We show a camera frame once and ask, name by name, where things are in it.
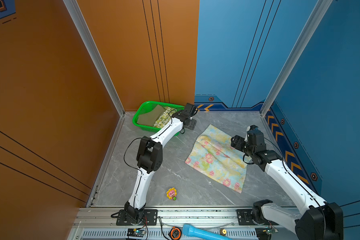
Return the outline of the green plastic basket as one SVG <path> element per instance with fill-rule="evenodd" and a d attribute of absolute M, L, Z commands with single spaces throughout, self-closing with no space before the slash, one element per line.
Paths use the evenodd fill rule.
<path fill-rule="evenodd" d="M 171 122 L 172 115 L 184 106 L 162 103 L 155 101 L 147 101 L 141 104 L 135 116 L 133 117 L 133 124 L 144 131 L 156 133 Z"/>

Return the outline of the pastel floral skirt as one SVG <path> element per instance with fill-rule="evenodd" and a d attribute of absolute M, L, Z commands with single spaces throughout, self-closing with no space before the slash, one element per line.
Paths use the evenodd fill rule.
<path fill-rule="evenodd" d="M 249 158 L 231 147 L 231 136 L 209 125 L 195 141 L 185 163 L 212 180 L 242 193 Z"/>

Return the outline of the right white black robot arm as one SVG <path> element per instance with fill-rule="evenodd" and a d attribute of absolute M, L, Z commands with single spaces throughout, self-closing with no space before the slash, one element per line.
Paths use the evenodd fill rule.
<path fill-rule="evenodd" d="M 274 179 L 299 210 L 295 214 L 271 200 L 255 202 L 252 219 L 255 224 L 275 222 L 294 233 L 300 240 L 342 240 L 344 238 L 343 210 L 328 203 L 296 177 L 283 158 L 268 150 L 264 134 L 252 125 L 246 137 L 231 138 L 231 147 L 252 159 L 252 164 Z"/>

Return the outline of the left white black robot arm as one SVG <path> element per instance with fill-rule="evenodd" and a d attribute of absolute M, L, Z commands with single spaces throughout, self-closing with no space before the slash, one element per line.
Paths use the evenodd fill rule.
<path fill-rule="evenodd" d="M 137 151 L 137 179 L 132 191 L 132 195 L 125 203 L 123 213 L 125 218 L 133 225 L 138 225 L 145 221 L 144 210 L 147 203 L 147 194 L 151 180 L 155 172 L 161 167 L 163 162 L 163 149 L 166 144 L 183 129 L 193 130 L 197 121 L 194 116 L 199 109 L 190 103 L 185 107 L 175 108 L 168 112 L 168 123 L 150 137 L 141 137 Z"/>

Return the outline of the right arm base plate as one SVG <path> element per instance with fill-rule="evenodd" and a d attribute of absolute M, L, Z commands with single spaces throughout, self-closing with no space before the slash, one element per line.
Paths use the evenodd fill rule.
<path fill-rule="evenodd" d="M 266 223 L 265 220 L 256 220 L 252 209 L 237 209 L 236 213 L 240 226 L 262 226 Z"/>

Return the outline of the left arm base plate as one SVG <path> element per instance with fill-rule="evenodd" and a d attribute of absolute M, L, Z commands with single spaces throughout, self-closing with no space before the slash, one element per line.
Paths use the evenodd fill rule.
<path fill-rule="evenodd" d="M 126 210 L 118 212 L 117 226 L 155 226 L 158 220 L 158 210 L 143 210 L 129 213 Z"/>

